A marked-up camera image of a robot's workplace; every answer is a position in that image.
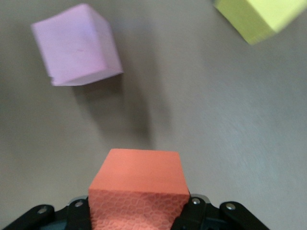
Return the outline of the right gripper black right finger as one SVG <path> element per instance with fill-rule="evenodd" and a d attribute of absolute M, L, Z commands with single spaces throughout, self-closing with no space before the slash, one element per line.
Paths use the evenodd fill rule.
<path fill-rule="evenodd" d="M 208 197 L 191 194 L 171 230 L 269 230 L 245 206 L 235 201 L 212 205 Z"/>

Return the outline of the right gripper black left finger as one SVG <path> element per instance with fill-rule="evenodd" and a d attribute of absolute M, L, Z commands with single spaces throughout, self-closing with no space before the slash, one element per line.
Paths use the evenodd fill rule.
<path fill-rule="evenodd" d="M 58 211 L 40 204 L 1 230 L 92 230 L 88 197 L 75 197 Z"/>

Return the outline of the orange foam cube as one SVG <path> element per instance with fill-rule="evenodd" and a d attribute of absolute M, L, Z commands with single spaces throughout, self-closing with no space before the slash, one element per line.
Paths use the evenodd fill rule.
<path fill-rule="evenodd" d="M 170 230 L 189 198 L 178 152 L 112 149 L 88 189 L 92 230 Z"/>

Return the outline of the pink foam cube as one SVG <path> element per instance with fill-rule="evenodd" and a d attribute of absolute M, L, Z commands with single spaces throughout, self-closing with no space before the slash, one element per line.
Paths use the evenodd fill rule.
<path fill-rule="evenodd" d="M 88 4 L 31 29 L 53 86 L 81 86 L 123 73 L 110 24 Z"/>

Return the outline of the yellow foam cube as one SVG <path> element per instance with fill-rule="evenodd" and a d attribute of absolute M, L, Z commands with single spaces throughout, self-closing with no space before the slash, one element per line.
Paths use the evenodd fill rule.
<path fill-rule="evenodd" d="M 213 0 L 213 5 L 250 45 L 279 33 L 307 10 L 307 0 Z"/>

